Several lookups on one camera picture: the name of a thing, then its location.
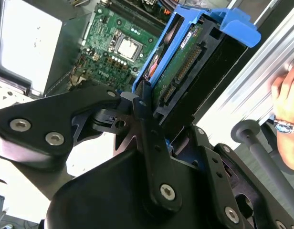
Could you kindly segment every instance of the wristwatch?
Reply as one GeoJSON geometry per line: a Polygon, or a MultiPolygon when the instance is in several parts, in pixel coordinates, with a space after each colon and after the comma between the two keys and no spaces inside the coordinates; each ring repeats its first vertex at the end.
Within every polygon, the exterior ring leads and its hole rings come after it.
{"type": "Polygon", "coordinates": [[[294,124],[282,120],[274,120],[274,127],[280,133],[291,134],[294,133],[294,124]]]}

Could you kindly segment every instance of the circuit board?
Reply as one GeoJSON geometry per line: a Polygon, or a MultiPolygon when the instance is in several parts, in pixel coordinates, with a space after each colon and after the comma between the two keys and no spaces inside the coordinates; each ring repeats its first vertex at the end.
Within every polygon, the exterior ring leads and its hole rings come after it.
{"type": "Polygon", "coordinates": [[[72,75],[131,91],[157,40],[157,36],[99,4],[72,75]]]}
{"type": "Polygon", "coordinates": [[[174,91],[181,85],[186,73],[202,51],[202,48],[196,44],[201,31],[201,26],[196,24],[191,27],[183,39],[173,59],[153,88],[152,100],[154,105],[169,102],[174,91]]]}

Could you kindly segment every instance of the cable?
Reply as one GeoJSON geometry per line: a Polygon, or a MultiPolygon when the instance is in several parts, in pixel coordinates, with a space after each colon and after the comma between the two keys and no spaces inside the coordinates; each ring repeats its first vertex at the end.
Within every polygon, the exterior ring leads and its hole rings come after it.
{"type": "Polygon", "coordinates": [[[162,6],[164,6],[164,7],[165,7],[167,10],[169,10],[170,12],[173,12],[173,11],[174,11],[174,9],[175,9],[174,6],[167,4],[167,2],[164,1],[164,0],[158,0],[158,1],[159,1],[159,3],[162,4],[162,6]]]}
{"type": "Polygon", "coordinates": [[[173,0],[158,0],[167,10],[173,12],[178,3],[173,0]]]}

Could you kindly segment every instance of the metal plate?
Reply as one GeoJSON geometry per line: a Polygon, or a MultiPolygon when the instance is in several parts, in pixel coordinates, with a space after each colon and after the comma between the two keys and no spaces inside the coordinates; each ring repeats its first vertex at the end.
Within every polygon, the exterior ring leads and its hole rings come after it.
{"type": "Polygon", "coordinates": [[[243,119],[263,124],[273,115],[271,84],[294,59],[294,8],[197,123],[210,142],[235,149],[231,129],[243,119]]]}

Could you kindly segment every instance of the screw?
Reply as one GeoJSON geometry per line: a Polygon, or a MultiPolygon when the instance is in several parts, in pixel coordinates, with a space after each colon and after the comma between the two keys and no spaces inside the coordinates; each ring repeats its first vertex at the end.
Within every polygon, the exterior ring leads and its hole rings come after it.
{"type": "Polygon", "coordinates": [[[287,229],[285,225],[278,220],[276,221],[276,225],[279,229],[287,229]]]}
{"type": "Polygon", "coordinates": [[[239,223],[239,217],[238,217],[237,213],[232,208],[226,207],[224,211],[225,211],[225,214],[227,215],[227,217],[229,218],[229,220],[231,220],[235,224],[239,223]]]}
{"type": "Polygon", "coordinates": [[[17,118],[17,119],[12,120],[10,122],[9,126],[14,131],[24,132],[24,131],[29,130],[32,125],[30,124],[30,122],[28,122],[25,119],[17,118]]]}
{"type": "Polygon", "coordinates": [[[45,140],[51,146],[60,146],[64,142],[64,137],[58,132],[50,132],[45,136],[45,140]]]}
{"type": "Polygon", "coordinates": [[[223,147],[223,149],[224,149],[224,151],[225,151],[225,152],[227,152],[227,153],[229,153],[229,152],[230,152],[230,149],[229,149],[229,148],[227,148],[226,146],[224,146],[224,147],[223,147]]]}
{"type": "Polygon", "coordinates": [[[162,196],[169,201],[173,201],[176,197],[174,189],[167,184],[161,185],[160,191],[162,196]]]}
{"type": "Polygon", "coordinates": [[[112,97],[116,96],[114,92],[108,91],[107,93],[108,93],[109,96],[112,96],[112,97]]]}
{"type": "Polygon", "coordinates": [[[144,103],[143,101],[139,101],[140,104],[142,104],[143,106],[146,106],[146,103],[144,103]]]}
{"type": "Polygon", "coordinates": [[[200,133],[201,135],[204,134],[204,131],[203,131],[202,129],[198,128],[197,130],[199,131],[199,133],[200,133]]]}

